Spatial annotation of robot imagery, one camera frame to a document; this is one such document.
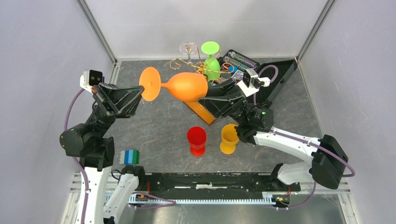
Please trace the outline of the red wine glass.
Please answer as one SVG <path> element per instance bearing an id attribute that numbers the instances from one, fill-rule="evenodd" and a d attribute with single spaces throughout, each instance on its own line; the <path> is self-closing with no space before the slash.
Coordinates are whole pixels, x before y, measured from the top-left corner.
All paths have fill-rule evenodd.
<path id="1" fill-rule="evenodd" d="M 205 153 L 206 131 L 199 126 L 194 126 L 189 129 L 186 137 L 190 145 L 190 153 L 196 157 L 202 156 Z"/>

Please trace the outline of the clear wine glass back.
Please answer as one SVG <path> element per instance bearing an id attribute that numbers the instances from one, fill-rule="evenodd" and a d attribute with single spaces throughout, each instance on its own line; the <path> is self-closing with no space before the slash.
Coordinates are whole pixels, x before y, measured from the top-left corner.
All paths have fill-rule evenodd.
<path id="1" fill-rule="evenodd" d="M 191 55 L 197 51 L 197 46 L 193 42 L 184 42 L 180 45 L 179 50 L 182 54 L 187 55 L 188 63 L 192 64 Z"/>

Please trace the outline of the orange wine glass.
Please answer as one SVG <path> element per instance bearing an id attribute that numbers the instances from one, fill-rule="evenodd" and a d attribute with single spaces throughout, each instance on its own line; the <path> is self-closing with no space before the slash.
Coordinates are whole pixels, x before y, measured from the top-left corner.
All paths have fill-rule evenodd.
<path id="1" fill-rule="evenodd" d="M 208 90 L 207 80 L 202 74 L 181 72 L 163 83 L 159 71 L 154 67 L 143 70 L 139 85 L 144 87 L 141 95 L 146 101 L 155 100 L 162 88 L 167 89 L 175 99 L 184 102 L 197 101 L 206 96 Z"/>

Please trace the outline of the green wine glass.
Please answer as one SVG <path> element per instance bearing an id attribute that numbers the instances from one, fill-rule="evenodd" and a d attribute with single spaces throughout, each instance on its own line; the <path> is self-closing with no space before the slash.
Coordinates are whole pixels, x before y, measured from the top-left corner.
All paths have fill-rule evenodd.
<path id="1" fill-rule="evenodd" d="M 220 46 L 217 42 L 208 41 L 202 44 L 201 50 L 209 57 L 204 61 L 204 75 L 209 81 L 213 81 L 220 77 L 220 64 L 215 55 L 220 52 Z"/>

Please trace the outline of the yellow wine glass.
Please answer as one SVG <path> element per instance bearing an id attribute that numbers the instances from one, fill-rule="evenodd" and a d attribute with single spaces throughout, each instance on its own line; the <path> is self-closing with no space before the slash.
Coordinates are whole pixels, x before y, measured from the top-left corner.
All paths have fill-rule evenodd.
<path id="1" fill-rule="evenodd" d="M 236 127 L 237 125 L 235 124 L 228 124 L 221 130 L 221 143 L 219 147 L 224 154 L 232 154 L 236 149 L 236 145 L 239 142 Z"/>

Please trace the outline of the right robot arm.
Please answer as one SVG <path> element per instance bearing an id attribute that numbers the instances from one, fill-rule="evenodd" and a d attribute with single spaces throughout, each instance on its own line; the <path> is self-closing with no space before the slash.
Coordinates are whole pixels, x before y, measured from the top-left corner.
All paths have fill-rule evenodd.
<path id="1" fill-rule="evenodd" d="M 300 163 L 279 164 L 270 177 L 270 185 L 282 190 L 297 182 L 316 182 L 328 189 L 337 189 L 343 177 L 355 175 L 348 157 L 337 140 L 324 135 L 307 137 L 274 127 L 274 113 L 258 105 L 249 106 L 248 97 L 261 87 L 270 85 L 270 79 L 245 78 L 238 83 L 232 79 L 208 89 L 198 102 L 215 118 L 231 117 L 234 128 L 244 143 L 267 146 L 302 160 Z"/>

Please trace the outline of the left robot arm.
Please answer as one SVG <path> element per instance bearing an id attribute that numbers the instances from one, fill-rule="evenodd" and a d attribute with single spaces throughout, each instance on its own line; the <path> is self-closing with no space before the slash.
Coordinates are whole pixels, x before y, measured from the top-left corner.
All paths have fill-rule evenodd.
<path id="1" fill-rule="evenodd" d="M 91 87 L 92 112 L 86 122 L 65 129 L 59 137 L 67 156 L 77 159 L 83 176 L 78 209 L 82 224 L 118 224 L 134 190 L 147 184 L 142 166 L 126 165 L 110 199 L 105 201 L 106 186 L 115 156 L 114 138 L 104 137 L 116 119 L 135 115 L 142 98 L 141 85 L 119 88 L 100 83 Z"/>

